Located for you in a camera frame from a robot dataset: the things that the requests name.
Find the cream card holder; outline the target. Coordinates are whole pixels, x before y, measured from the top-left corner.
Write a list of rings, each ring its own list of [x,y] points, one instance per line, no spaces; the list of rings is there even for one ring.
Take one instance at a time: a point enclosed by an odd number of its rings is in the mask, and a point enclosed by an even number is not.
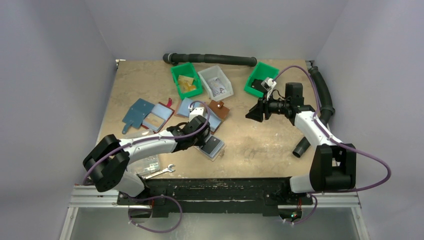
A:
[[[214,135],[209,135],[205,144],[202,146],[196,146],[195,148],[204,154],[210,161],[214,162],[215,159],[222,153],[225,149],[226,144],[219,138]]]

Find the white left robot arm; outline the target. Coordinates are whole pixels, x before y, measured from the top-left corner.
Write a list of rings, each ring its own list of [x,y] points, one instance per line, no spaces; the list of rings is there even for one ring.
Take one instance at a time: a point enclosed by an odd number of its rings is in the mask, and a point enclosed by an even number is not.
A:
[[[144,137],[118,139],[105,136],[83,160],[85,179],[90,178],[97,191],[117,190],[138,205],[146,203],[149,191],[146,182],[127,167],[141,159],[159,154],[170,154],[203,146],[210,132],[210,124],[203,116],[189,122]]]

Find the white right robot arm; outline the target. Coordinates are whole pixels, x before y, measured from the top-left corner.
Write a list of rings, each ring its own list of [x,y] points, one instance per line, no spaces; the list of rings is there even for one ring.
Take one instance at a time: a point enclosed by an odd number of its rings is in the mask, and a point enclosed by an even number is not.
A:
[[[341,191],[353,189],[356,184],[356,153],[354,146],[341,147],[342,141],[334,137],[316,116],[314,108],[304,104],[301,83],[285,85],[285,97],[273,98],[276,83],[268,79],[261,83],[267,91],[246,114],[247,119],[262,122],[272,114],[284,115],[298,128],[315,148],[308,174],[292,176],[290,184],[281,189],[280,196],[288,204],[300,198],[301,193]]]

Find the black card in bin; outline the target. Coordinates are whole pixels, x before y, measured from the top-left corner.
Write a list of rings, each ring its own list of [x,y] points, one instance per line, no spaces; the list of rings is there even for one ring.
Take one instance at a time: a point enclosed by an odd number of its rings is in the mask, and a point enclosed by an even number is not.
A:
[[[262,83],[263,83],[263,80],[260,80],[260,79],[254,79],[254,80],[252,81],[252,83],[251,83],[250,87],[251,87],[252,89],[255,89],[255,90],[257,90],[257,91],[261,92],[261,93],[265,93],[265,92],[267,92],[267,90],[266,90],[266,88],[262,85]]]

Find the brown open card holder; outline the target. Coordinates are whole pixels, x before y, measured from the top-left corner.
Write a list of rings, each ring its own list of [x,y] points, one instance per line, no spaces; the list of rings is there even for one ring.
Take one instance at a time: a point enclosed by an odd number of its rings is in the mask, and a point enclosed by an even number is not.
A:
[[[210,114],[208,122],[210,131],[214,134],[228,117],[230,109],[225,106],[223,101],[215,100],[211,100],[208,107]]]

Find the pink open card holder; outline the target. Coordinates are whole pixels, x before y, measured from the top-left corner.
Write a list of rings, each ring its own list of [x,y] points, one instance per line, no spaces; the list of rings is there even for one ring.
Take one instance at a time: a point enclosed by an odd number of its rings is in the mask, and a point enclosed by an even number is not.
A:
[[[208,113],[207,113],[207,108],[205,107],[204,102],[199,101],[199,100],[193,100],[191,98],[184,98],[180,104],[179,107],[177,108],[177,111],[175,113],[176,116],[180,116],[180,117],[185,117],[185,118],[189,118],[189,113],[193,108],[196,107],[204,107],[205,109],[205,113],[203,118],[208,119]]]

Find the red open card holder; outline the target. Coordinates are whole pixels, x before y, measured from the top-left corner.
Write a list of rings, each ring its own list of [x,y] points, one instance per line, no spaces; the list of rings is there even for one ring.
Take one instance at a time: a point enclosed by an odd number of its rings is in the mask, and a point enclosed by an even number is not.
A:
[[[141,126],[158,133],[175,113],[171,108],[173,100],[169,97],[166,104],[158,102],[143,120]]]

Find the gold card upper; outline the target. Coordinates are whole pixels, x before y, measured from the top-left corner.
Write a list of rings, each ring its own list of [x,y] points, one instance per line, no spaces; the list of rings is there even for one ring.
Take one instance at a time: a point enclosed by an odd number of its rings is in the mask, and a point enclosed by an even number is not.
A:
[[[193,84],[194,82],[194,78],[193,77],[189,77],[189,76],[185,76],[185,75],[179,75],[177,78],[177,82],[178,84],[182,84],[182,83],[189,83],[189,84]]]

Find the blue card holder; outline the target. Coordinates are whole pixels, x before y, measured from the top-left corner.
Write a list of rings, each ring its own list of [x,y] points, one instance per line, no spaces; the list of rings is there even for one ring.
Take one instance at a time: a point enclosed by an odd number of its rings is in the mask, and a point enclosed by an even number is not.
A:
[[[122,134],[125,135],[130,127],[139,129],[146,116],[153,110],[155,105],[149,101],[139,98],[131,105],[122,122],[125,123]]]

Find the silver wrench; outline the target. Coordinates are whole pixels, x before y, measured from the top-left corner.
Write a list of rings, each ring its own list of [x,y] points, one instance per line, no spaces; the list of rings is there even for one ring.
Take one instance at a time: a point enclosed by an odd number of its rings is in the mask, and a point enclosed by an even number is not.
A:
[[[144,179],[145,180],[148,180],[148,179],[151,179],[153,177],[159,176],[161,174],[173,173],[175,171],[174,167],[175,167],[174,164],[169,164],[166,168],[164,168],[164,169],[162,169],[162,170],[160,170],[158,172],[155,172],[153,174],[150,174],[150,175],[146,176]]]

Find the small green plastic bin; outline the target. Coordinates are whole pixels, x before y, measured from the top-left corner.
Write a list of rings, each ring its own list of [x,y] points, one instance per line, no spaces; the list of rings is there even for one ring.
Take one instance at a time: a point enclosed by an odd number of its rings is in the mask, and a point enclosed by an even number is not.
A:
[[[275,78],[279,73],[279,69],[268,65],[263,62],[259,62],[256,67],[253,69],[250,76],[247,78],[247,82],[244,86],[244,91],[252,96],[255,96],[256,98],[262,98],[264,93],[259,92],[253,88],[251,88],[251,84],[254,79],[259,80],[265,80],[267,77],[269,78]]]

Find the clear plastic box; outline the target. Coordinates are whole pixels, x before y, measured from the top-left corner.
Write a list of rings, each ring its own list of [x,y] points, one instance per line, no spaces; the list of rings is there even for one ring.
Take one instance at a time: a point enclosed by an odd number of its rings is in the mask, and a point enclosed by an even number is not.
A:
[[[124,139],[135,139],[140,137],[147,137],[153,135],[154,132],[150,129],[142,130],[130,134],[126,134]],[[156,173],[160,170],[160,160],[159,156],[152,155],[137,161],[130,163],[126,170],[132,174],[136,174],[138,176],[144,177],[150,174]]]

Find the white translucent plastic bin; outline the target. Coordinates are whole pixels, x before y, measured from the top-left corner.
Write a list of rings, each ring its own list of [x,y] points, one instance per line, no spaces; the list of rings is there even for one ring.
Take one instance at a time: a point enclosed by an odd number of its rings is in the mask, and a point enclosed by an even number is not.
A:
[[[218,65],[198,71],[197,74],[211,100],[219,102],[234,95],[230,80]]]

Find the large green plastic bin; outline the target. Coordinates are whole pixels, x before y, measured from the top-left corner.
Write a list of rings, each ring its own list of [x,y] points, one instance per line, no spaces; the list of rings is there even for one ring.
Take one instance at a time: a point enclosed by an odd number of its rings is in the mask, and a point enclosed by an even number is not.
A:
[[[192,63],[173,66],[170,68],[170,72],[181,100],[203,93],[201,80]]]

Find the aluminium frame rail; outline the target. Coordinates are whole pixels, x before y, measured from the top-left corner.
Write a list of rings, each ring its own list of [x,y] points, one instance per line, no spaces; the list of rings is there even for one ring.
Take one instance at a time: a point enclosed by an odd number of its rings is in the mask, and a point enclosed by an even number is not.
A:
[[[327,128],[328,120],[335,112],[329,89],[316,66],[306,74],[314,90],[317,104],[317,107],[313,108],[315,115]],[[352,144],[343,142],[340,144],[345,149],[348,149],[349,145]],[[354,147],[354,152],[357,159],[359,150]],[[294,193],[290,188],[291,177],[186,179],[141,177],[145,180],[146,188],[136,197],[115,189],[99,192],[91,181],[91,185],[80,185],[74,190],[71,203],[75,208],[100,208],[112,204],[128,207],[130,211],[145,210],[150,206],[151,216],[154,218],[167,217],[169,213],[259,213],[272,217],[279,215],[280,205],[297,206],[304,198],[311,198],[316,203],[317,193],[350,193],[357,190],[355,185],[347,190]]]

